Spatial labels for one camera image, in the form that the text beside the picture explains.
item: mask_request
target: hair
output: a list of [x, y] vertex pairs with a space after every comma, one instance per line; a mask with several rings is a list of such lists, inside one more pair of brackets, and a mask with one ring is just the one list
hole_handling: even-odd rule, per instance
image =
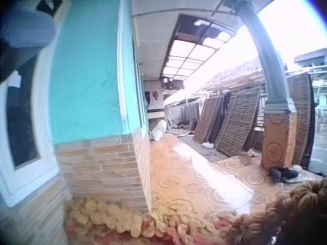
[[230, 245], [326, 244], [327, 179], [309, 181], [278, 197], [266, 210], [242, 215], [226, 233]]

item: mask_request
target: decorative pillar base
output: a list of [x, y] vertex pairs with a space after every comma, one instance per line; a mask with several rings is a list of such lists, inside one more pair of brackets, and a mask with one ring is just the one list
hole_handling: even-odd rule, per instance
[[265, 114], [261, 167], [290, 167], [296, 142], [296, 112]]

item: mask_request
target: column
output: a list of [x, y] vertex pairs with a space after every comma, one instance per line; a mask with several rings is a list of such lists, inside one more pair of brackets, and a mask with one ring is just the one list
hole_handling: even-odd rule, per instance
[[289, 95], [282, 60], [250, 2], [227, 0], [226, 5], [235, 9], [247, 26], [266, 78], [268, 99], [265, 105], [261, 166], [265, 169], [289, 167], [296, 142], [296, 109]]

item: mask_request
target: shiny floor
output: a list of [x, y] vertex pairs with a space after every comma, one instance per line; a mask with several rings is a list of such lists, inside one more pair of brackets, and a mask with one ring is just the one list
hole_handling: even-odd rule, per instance
[[[254, 213], [295, 184], [272, 184], [260, 167], [260, 157], [247, 166], [244, 157], [208, 162], [176, 136], [150, 144], [152, 202], [182, 200], [200, 215], [213, 211]], [[308, 180], [320, 179], [308, 171]]]

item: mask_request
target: tiled wall base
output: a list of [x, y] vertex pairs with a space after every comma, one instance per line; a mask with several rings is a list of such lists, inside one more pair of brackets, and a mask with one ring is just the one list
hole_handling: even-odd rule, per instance
[[58, 144], [56, 155], [73, 196], [101, 196], [137, 210], [151, 208], [149, 139], [140, 129]]
[[292, 165], [296, 141], [296, 113], [266, 114], [261, 167]]
[[0, 200], [4, 244], [66, 245], [65, 205], [72, 198], [66, 182], [55, 176], [23, 201], [9, 208]]

